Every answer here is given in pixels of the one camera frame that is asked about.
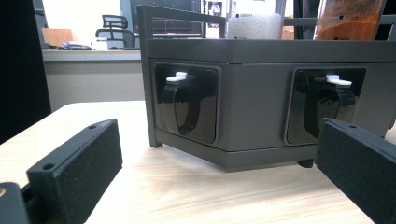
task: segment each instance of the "brown object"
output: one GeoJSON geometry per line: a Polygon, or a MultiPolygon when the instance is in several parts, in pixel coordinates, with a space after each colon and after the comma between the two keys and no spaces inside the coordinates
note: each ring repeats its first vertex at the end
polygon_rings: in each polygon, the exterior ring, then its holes
{"type": "Polygon", "coordinates": [[[284,30],[282,32],[282,39],[294,39],[294,31],[284,30]]]}
{"type": "Polygon", "coordinates": [[[44,41],[53,46],[62,46],[66,41],[77,41],[78,38],[70,29],[42,28],[44,41]]]}
{"type": "Polygon", "coordinates": [[[356,17],[338,25],[318,28],[317,39],[321,40],[373,40],[378,22],[377,14],[356,17]]]}
{"type": "Polygon", "coordinates": [[[374,40],[386,0],[321,0],[315,39],[374,40]]]}

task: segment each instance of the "glass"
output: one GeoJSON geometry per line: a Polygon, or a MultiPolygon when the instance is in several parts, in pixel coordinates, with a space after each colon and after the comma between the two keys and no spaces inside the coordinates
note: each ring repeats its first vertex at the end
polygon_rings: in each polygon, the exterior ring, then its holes
{"type": "Polygon", "coordinates": [[[229,39],[280,39],[286,0],[230,0],[229,39]]]}
{"type": "Polygon", "coordinates": [[[321,0],[314,39],[374,40],[386,0],[321,0]]]}

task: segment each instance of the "orange container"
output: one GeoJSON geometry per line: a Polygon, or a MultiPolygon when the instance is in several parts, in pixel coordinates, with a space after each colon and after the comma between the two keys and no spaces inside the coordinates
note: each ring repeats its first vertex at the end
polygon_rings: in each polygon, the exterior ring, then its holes
{"type": "Polygon", "coordinates": [[[386,0],[321,0],[317,40],[374,40],[386,0]]]}

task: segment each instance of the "black bracket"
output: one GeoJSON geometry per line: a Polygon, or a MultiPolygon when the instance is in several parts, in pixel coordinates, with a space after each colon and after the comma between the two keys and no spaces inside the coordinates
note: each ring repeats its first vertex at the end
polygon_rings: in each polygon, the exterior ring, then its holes
{"type": "Polygon", "coordinates": [[[316,164],[375,223],[396,223],[396,146],[361,127],[325,119],[316,164]]]}
{"type": "Polygon", "coordinates": [[[0,183],[0,223],[84,223],[121,166],[117,120],[90,125],[32,166],[22,190],[0,183]]]}

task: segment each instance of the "desk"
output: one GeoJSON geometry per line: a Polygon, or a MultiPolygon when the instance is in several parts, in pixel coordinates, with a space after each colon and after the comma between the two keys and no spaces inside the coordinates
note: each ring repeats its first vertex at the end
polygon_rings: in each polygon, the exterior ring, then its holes
{"type": "MultiPolygon", "coordinates": [[[[169,146],[152,148],[145,103],[62,107],[0,146],[0,182],[25,171],[74,134],[117,118],[123,168],[87,223],[372,223],[317,168],[298,165],[226,173],[169,146]]],[[[387,135],[396,142],[396,129],[387,135]]]]}
{"type": "Polygon", "coordinates": [[[44,49],[44,62],[139,61],[140,50],[56,50],[44,49]]]}
{"type": "Polygon", "coordinates": [[[53,46],[61,47],[66,41],[78,40],[78,36],[70,29],[41,29],[44,41],[53,46]]]}

